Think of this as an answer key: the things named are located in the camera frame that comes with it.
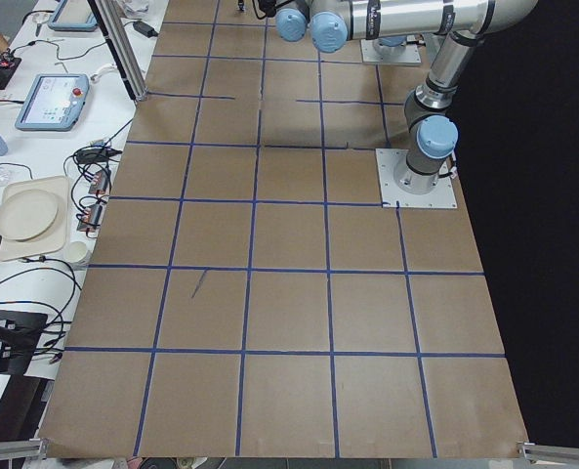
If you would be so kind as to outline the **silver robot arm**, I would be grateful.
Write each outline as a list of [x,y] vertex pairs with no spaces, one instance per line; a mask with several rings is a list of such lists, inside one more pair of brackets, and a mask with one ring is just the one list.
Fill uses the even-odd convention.
[[374,50],[382,55],[401,54],[409,46],[417,44],[414,36],[386,36],[379,37],[373,41]]
[[280,37],[297,42],[309,34],[321,53],[332,54],[353,40],[432,33],[444,41],[424,83],[410,93],[404,115],[410,149],[393,170],[403,191],[424,195],[454,151],[458,130],[445,113],[459,78],[488,33],[524,19],[533,1],[262,1],[260,10],[276,22]]

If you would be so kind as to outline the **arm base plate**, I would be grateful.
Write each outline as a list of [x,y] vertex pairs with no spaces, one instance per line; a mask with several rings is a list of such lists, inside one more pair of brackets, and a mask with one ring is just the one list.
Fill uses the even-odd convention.
[[419,66],[422,63],[418,40],[407,36],[398,45],[383,44],[381,40],[360,41],[362,60],[365,64]]
[[381,204],[385,208],[456,209],[446,163],[433,175],[419,175],[407,165],[407,149],[376,149]]

